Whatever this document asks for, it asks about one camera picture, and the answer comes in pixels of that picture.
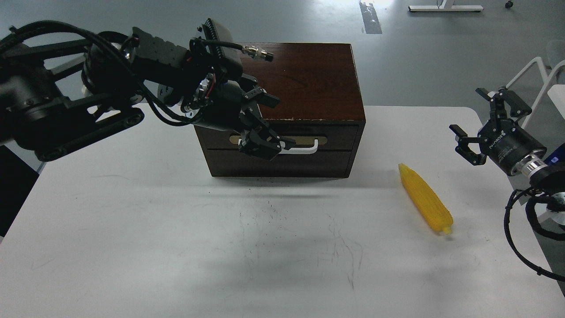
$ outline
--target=corn cob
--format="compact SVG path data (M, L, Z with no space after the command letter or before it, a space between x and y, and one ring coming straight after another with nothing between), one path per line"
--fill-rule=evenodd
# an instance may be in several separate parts
M400 179L408 195L432 230L451 234L453 218L436 193L416 172L405 164L399 164Z

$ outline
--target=wooden box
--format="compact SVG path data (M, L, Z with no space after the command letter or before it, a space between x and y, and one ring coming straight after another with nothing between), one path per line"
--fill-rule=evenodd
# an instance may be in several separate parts
M347 178L365 126L363 101L349 44L258 44L273 62L242 57L244 73L255 76L281 99L263 117L282 136L320 141L313 154L280 154L271 161L237 150L237 134L194 127L215 177Z

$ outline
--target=white drawer handle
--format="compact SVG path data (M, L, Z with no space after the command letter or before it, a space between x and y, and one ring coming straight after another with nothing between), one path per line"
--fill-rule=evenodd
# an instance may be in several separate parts
M281 147L284 148L284 142L281 141ZM318 139L314 139L314 145L309 148L290 148L288 150L281 150L279 154L313 154L318 151Z

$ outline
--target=gray floor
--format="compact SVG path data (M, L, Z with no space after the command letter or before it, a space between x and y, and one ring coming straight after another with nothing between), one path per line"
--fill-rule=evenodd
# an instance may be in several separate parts
M381 35L364 32L355 0L4 0L0 2L0 33L7 34L10 25L53 19L96 32L129 34L135 25L186 45L195 27L212 17L226 25L240 42L351 43L365 105L463 106L476 110L483 120L488 117L488 104L475 88L496 89L506 84L533 57L540 55L546 60L549 40L565 38L563 0L516 0L510 10L504 8L506 0L457 1L458 5L483 5L481 13L407 10L408 5L432 5L433 0L367 2L375 4ZM70 38L57 35L29 43ZM76 78L63 81L63 92L80 97L78 83ZM530 104L540 88L541 79L535 70L514 86ZM549 98L532 119L531 133L550 150L565 141L565 120ZM29 154L22 156L33 161ZM526 184L521 177L513 178L512 183L517 187ZM539 241L552 268L565 273L565 245Z

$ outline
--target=white table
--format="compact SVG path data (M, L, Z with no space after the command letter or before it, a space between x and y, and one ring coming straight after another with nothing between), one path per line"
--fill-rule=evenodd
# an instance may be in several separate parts
M349 179L213 178L191 127L146 119L47 164L0 244L0 316L562 317L514 256L511 187L457 155L466 108L366 107ZM404 162L451 210L436 235ZM523 210L516 245L547 267Z

